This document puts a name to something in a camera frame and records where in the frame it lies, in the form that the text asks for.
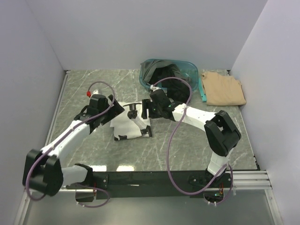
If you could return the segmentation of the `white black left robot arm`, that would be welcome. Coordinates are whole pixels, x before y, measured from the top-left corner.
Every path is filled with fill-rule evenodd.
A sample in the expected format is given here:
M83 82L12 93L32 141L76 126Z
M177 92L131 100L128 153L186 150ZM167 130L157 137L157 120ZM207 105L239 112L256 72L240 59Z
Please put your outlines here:
M62 168L66 156L77 148L96 128L123 113L124 108L114 99L93 94L70 126L54 141L40 150L32 149L26 156L22 184L43 195L54 196L63 186L78 183L82 188L94 185L93 169L75 164Z

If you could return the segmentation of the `white t shirt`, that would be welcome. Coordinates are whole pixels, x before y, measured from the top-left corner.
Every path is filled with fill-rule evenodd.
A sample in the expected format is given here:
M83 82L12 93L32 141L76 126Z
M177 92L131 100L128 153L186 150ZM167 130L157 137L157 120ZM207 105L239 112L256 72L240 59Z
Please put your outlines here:
M139 137L152 137L150 119L142 118L142 101L140 102L119 102L124 112L110 122L114 128L114 140L127 140Z

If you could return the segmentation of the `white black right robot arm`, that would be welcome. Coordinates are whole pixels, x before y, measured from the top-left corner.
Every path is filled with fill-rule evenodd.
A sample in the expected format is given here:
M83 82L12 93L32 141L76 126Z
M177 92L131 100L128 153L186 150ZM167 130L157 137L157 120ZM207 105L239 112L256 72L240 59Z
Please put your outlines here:
M209 165L205 170L206 183L216 187L222 182L222 175L229 166L230 154L241 139L239 129L227 112L196 109L179 101L171 101L163 90L155 90L150 93L150 98L142 100L142 118L164 118L178 122L167 145L166 165L171 182L174 180L169 166L169 151L173 136L181 123L189 124L206 133L212 150Z

